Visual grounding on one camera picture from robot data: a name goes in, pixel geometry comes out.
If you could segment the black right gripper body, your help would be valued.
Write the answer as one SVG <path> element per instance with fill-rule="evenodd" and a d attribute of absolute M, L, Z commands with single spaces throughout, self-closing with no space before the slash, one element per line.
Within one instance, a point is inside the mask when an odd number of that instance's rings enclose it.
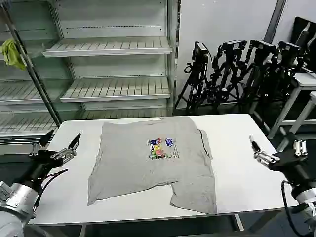
<path fill-rule="evenodd" d="M 279 160 L 269 164 L 271 171 L 281 172 L 291 183 L 293 196 L 316 187 L 316 179 L 309 172 L 307 159 L 308 156 L 298 157 L 294 150 L 284 150 L 274 154 Z"/>

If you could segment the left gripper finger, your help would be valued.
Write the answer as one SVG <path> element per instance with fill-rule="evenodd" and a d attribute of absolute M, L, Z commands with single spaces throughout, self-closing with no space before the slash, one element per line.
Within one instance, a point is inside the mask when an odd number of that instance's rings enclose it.
<path fill-rule="evenodd" d="M 62 164 L 66 164 L 71 161 L 77 155 L 76 149 L 79 146 L 80 137 L 81 134 L 79 133 L 67 148 L 63 148 L 62 150 L 56 152 L 51 155 L 50 158 L 60 161 Z"/>
<path fill-rule="evenodd" d="M 32 150 L 29 156 L 36 156 L 40 150 L 44 149 L 53 137 L 54 130 L 43 135 L 37 142 L 32 143 Z"/>

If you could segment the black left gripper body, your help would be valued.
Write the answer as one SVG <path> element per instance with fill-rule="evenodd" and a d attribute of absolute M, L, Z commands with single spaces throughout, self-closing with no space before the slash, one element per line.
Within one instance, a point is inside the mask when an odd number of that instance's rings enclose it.
<path fill-rule="evenodd" d="M 49 172 L 63 166 L 60 158 L 52 158 L 55 151 L 40 150 L 35 156 L 31 156 L 32 164 L 23 174 L 23 184 L 26 186 L 40 186 Z"/>

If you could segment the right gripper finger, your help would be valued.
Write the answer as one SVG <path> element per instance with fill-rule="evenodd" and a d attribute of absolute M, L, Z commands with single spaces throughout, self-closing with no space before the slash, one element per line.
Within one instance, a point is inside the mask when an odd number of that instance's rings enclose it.
<path fill-rule="evenodd" d="M 306 140 L 294 140 L 293 149 L 296 156 L 307 156 L 307 143 Z"/>
<path fill-rule="evenodd" d="M 280 161 L 279 157 L 268 154 L 267 152 L 262 150 L 251 135 L 249 136 L 249 141 L 251 143 L 251 147 L 253 150 L 253 158 L 258 163 L 262 165 L 270 165 L 270 164 L 275 164 L 276 162 Z"/>

